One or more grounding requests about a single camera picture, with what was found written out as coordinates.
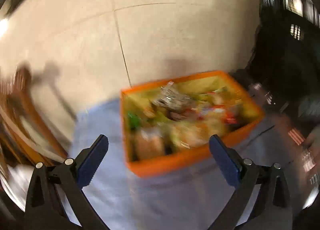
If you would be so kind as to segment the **orange storage box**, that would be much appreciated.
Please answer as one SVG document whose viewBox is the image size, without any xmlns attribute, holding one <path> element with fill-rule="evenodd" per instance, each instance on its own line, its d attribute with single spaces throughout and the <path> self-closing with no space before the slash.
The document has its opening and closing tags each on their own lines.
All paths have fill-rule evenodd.
<svg viewBox="0 0 320 230">
<path fill-rule="evenodd" d="M 222 138 L 226 146 L 234 147 L 246 139 L 265 116 L 262 108 L 254 102 L 248 92 L 228 73 L 223 71 L 197 73 L 174 78 L 171 81 L 177 83 L 178 86 L 180 86 L 180 90 L 184 93 L 192 93 L 190 90 L 191 87 L 194 87 L 197 93 L 201 93 L 212 91 L 212 83 L 214 80 L 220 80 L 221 85 L 225 85 L 231 90 L 237 92 L 244 100 L 245 110 L 252 118 L 252 121 L 248 123 L 248 125 L 230 132 Z M 129 170 L 139 177 L 153 177 L 167 174 L 169 172 L 191 166 L 194 163 L 201 162 L 202 160 L 210 157 L 209 146 L 206 143 L 195 150 L 187 150 L 181 153 L 169 154 L 150 160 L 139 161 L 135 158 L 135 149 L 130 142 L 130 127 L 127 119 L 127 112 L 130 108 L 129 96 L 135 93 L 156 93 L 159 91 L 160 87 L 165 86 L 169 81 L 169 79 L 163 79 L 147 82 L 145 84 L 136 85 L 132 88 L 122 89 L 120 91 L 120 116 L 125 162 Z"/>
</svg>

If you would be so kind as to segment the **light blue striped tablecloth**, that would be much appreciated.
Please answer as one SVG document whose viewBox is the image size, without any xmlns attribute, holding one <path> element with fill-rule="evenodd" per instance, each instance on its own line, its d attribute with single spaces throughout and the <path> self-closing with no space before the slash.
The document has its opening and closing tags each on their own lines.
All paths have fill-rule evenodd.
<svg viewBox="0 0 320 230">
<path fill-rule="evenodd" d="M 287 123 L 284 116 L 268 114 L 236 150 L 258 165 L 282 166 L 297 214 L 311 188 Z M 75 157 L 102 134 L 109 149 L 84 194 L 111 229 L 207 229 L 233 193 L 212 158 L 156 177 L 132 173 L 125 164 L 116 99 L 78 113 L 69 155 Z"/>
</svg>

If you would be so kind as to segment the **brown cookie clear packet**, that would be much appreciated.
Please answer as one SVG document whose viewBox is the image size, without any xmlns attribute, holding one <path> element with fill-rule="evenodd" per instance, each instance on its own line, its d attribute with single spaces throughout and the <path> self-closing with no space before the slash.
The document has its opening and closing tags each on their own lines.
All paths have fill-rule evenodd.
<svg viewBox="0 0 320 230">
<path fill-rule="evenodd" d="M 135 151 L 140 160 L 165 155 L 165 143 L 159 128 L 142 128 L 135 133 Z"/>
</svg>

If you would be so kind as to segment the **silver foil snack packet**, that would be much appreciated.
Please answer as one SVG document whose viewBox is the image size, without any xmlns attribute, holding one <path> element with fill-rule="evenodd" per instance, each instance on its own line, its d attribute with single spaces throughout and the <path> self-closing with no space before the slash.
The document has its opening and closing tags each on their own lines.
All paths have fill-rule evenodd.
<svg viewBox="0 0 320 230">
<path fill-rule="evenodd" d="M 181 93 L 175 83 L 170 81 L 166 86 L 161 87 L 160 93 L 152 103 L 172 111 L 183 111 L 191 106 L 192 99 L 187 94 Z"/>
</svg>

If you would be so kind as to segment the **wooden chair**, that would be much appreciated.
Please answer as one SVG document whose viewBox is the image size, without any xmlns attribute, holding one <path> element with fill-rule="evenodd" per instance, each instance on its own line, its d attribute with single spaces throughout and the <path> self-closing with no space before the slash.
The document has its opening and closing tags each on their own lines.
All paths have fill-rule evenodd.
<svg viewBox="0 0 320 230">
<path fill-rule="evenodd" d="M 1 120 L 17 149 L 30 163 L 61 163 L 67 158 L 71 141 L 52 121 L 53 115 L 45 114 L 33 100 L 33 88 L 49 87 L 54 98 L 69 119 L 76 122 L 76 114 L 57 88 L 60 71 L 53 63 L 43 71 L 31 73 L 28 64 L 16 67 L 13 75 L 1 75 Z"/>
</svg>

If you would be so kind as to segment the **green snack packet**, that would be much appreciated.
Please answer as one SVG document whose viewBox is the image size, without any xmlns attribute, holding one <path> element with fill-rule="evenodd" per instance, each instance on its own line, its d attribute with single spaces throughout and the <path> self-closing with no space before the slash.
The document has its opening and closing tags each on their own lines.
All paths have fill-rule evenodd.
<svg viewBox="0 0 320 230">
<path fill-rule="evenodd" d="M 128 120 L 128 123 L 129 123 L 129 128 L 130 130 L 137 130 L 141 127 L 141 120 L 140 118 L 132 113 L 132 112 L 128 112 L 127 113 L 127 120 Z"/>
</svg>

